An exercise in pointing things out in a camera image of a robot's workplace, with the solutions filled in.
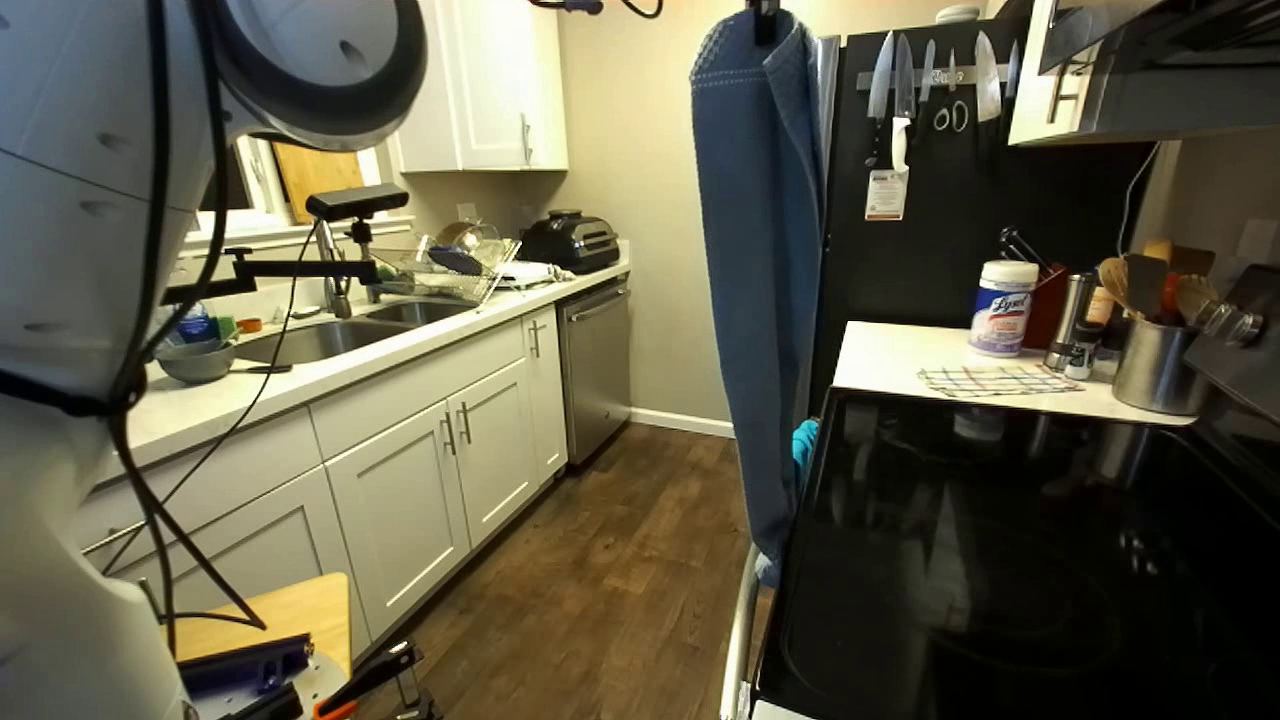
black refrigerator door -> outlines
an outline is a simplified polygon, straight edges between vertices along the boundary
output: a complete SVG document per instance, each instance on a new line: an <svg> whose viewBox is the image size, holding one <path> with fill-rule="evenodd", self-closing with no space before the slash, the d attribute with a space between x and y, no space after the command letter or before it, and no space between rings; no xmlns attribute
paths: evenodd
<svg viewBox="0 0 1280 720"><path fill-rule="evenodd" d="M922 44L936 68L957 55L970 75L976 31L986 31L1009 66L1020 26L936 26L908 29L919 75ZM818 392L833 375L843 320L968 326L978 266L999 255L999 227L1016 227L1047 266L1096 269L1116 251L1124 192L1152 143L1098 149L1009 149L1009 117L976 125L970 85L936 85L908 133L908 213L896 223L862 222L867 197L867 75L885 31L849 35L835 73L835 133L826 175L826 250L816 327ZM963 104L968 127L936 127L936 117Z"/></svg>

drawer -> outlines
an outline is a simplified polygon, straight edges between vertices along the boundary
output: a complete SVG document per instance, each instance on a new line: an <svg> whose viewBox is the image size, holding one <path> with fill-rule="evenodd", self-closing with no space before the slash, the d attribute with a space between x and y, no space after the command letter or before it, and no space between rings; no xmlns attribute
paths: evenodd
<svg viewBox="0 0 1280 720"><path fill-rule="evenodd" d="M159 460L143 468L148 483L165 499L167 487L179 483L179 475L201 460L203 448L190 448L182 455ZM218 453L209 455L209 464L182 483L182 493L167 504L167 513L182 528L203 528L257 495L303 475L306 468L321 468L315 433L306 425L306 412L288 412L268 425L252 425L236 433ZM70 541L78 548L104 545L114 532L126 532L139 526L134 495L126 482L106 482L89 493L70 519Z"/></svg>
<svg viewBox="0 0 1280 720"><path fill-rule="evenodd" d="M524 355L524 320L487 327L471 342L441 350L403 369L378 373L313 406L313 425L323 455L362 446L366 438L441 406L445 396L492 375Z"/></svg>

refrigerator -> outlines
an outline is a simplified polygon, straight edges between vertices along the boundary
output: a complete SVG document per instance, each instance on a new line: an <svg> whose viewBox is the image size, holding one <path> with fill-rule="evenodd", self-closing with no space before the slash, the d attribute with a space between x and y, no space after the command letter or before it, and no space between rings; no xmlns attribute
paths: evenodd
<svg viewBox="0 0 1280 720"><path fill-rule="evenodd" d="M999 90L999 117L976 122L976 44L1009 75L1020 59L1022 26L976 22L900 29L910 55L916 117L902 143L900 222L867 215L872 167L886 165L892 127L877 138L867 96L886 31L843 35L826 54L826 206L824 273L811 350L811 407L833 380L843 320L947 326L970 320L984 261L1002 255L999 232L1016 232L1042 266L1096 269L1116 246L1144 192L1152 143L1009 149L1016 96ZM919 102L931 44L931 90Z"/></svg>

dishwasher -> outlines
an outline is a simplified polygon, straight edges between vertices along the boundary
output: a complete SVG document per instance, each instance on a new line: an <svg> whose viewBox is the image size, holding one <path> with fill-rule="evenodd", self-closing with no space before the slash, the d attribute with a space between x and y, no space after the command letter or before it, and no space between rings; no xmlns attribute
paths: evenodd
<svg viewBox="0 0 1280 720"><path fill-rule="evenodd" d="M591 460L633 418L629 282L560 304L567 468Z"/></svg>

dish towel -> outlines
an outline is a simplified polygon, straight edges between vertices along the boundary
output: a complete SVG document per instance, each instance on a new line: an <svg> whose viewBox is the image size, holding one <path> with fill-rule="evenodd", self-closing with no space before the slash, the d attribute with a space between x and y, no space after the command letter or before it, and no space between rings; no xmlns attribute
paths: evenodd
<svg viewBox="0 0 1280 720"><path fill-rule="evenodd" d="M789 438L803 422L824 222L816 47L791 11L771 47L757 47L751 11L712 29L692 68L692 138L751 541L778 570L799 495Z"/></svg>

